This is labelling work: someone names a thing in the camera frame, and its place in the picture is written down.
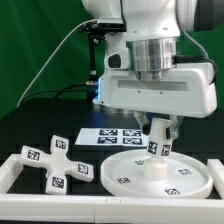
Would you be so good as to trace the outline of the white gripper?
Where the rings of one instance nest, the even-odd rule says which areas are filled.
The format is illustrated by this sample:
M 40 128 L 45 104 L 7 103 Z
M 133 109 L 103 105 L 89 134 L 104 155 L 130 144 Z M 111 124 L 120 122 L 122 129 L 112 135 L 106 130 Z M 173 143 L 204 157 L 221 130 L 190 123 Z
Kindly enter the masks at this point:
M 128 70 L 109 71 L 100 81 L 99 102 L 107 107 L 134 110 L 145 135 L 150 133 L 145 112 L 170 115 L 166 137 L 177 138 L 182 116 L 204 118 L 217 108 L 213 78 L 210 63 L 177 64 L 163 71 L 158 81 L 138 80 Z

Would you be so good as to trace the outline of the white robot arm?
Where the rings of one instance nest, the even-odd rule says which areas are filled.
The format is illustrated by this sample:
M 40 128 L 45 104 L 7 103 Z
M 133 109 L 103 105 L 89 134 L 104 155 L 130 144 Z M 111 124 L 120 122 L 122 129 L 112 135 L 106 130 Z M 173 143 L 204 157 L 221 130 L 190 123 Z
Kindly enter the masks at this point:
M 177 54 L 180 35 L 224 22 L 224 0 L 82 0 L 106 41 L 96 105 L 131 110 L 143 133 L 177 136 L 184 117 L 217 108 L 215 66 L 205 51 Z

